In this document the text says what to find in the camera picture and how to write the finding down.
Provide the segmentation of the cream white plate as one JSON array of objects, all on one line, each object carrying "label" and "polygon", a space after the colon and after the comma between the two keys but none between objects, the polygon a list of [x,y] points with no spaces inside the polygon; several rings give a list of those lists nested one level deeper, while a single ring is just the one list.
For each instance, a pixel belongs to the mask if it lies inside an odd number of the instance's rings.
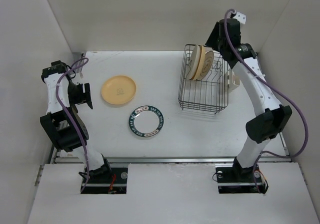
[{"label": "cream white plate", "polygon": [[196,45],[192,51],[192,54],[189,58],[189,63],[186,67],[186,79],[191,80],[193,79],[196,70],[198,68],[198,63],[200,60],[200,55],[201,55],[201,49],[199,45]]}]

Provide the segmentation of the yellow bear plate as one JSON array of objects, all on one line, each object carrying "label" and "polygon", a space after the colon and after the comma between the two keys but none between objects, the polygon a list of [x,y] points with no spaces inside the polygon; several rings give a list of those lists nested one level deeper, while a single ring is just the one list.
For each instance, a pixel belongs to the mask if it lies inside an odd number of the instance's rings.
[{"label": "yellow bear plate", "polygon": [[136,83],[128,76],[113,76],[102,85],[101,97],[108,104],[124,105],[135,97],[136,86]]}]

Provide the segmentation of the green rim text plate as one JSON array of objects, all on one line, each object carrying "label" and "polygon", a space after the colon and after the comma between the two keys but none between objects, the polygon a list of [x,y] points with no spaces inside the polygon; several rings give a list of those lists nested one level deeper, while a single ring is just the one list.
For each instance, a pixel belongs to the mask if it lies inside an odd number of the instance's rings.
[{"label": "green rim text plate", "polygon": [[150,138],[157,135],[164,126],[162,112],[154,106],[145,105],[131,112],[128,125],[130,131],[138,137]]}]

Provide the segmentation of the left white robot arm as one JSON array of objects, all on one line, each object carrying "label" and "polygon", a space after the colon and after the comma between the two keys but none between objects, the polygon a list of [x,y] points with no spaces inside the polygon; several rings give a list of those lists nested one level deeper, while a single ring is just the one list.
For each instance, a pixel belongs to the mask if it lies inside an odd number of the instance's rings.
[{"label": "left white robot arm", "polygon": [[48,107],[40,124],[54,147],[72,153],[86,165],[81,176],[85,181],[107,182],[114,176],[107,159],[88,145],[89,132],[78,115],[77,105],[93,108],[89,83],[75,84],[76,70],[88,63],[83,57],[72,65],[58,60],[43,69],[42,81],[47,86]]}]

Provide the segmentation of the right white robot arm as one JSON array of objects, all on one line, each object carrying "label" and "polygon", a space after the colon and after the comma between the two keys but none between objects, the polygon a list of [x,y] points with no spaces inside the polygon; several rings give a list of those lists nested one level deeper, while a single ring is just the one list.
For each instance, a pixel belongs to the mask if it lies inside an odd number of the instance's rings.
[{"label": "right white robot arm", "polygon": [[241,43],[240,32],[238,20],[222,19],[215,24],[206,42],[206,46],[218,51],[239,77],[254,108],[255,117],[245,125],[247,139],[231,169],[237,181],[243,181],[253,172],[258,156],[284,129],[292,115],[292,109],[283,106],[265,84],[257,54],[250,44]]}]

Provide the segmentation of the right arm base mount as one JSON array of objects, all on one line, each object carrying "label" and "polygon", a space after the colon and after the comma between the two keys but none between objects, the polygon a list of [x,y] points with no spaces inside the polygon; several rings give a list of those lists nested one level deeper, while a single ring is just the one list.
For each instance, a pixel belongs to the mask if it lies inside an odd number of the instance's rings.
[{"label": "right arm base mount", "polygon": [[212,179],[219,194],[266,194],[269,184],[259,169],[238,176],[231,166],[216,166]]}]

